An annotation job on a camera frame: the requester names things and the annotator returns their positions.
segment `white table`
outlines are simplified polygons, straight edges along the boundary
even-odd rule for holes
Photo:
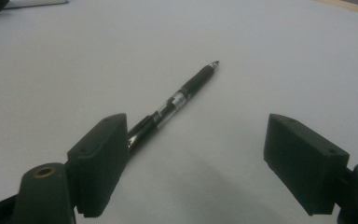
[[[79,1],[0,13],[0,201],[100,119],[129,128],[202,66],[215,77],[77,223],[336,223],[263,161],[269,113],[358,164],[358,13],[302,1]]]

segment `white object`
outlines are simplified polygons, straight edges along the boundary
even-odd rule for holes
[[[10,0],[5,8],[36,7],[68,3],[69,0]]]

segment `tabletop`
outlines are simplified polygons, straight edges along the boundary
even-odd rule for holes
[[[0,13],[0,201],[99,120],[129,128],[204,65],[208,84],[77,223],[336,223],[309,217],[263,160],[270,113],[358,164],[358,12],[301,1],[82,1]]]

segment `black pen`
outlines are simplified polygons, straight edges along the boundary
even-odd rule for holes
[[[212,77],[218,65],[219,61],[216,61],[203,67],[156,112],[146,116],[136,124],[128,134],[129,151],[136,149],[139,144],[153,135],[173,114],[183,107]]]

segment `silver pen tip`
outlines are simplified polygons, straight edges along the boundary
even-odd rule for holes
[[[208,64],[209,66],[211,66],[213,69],[216,69],[217,66],[219,66],[219,61],[213,62]]]

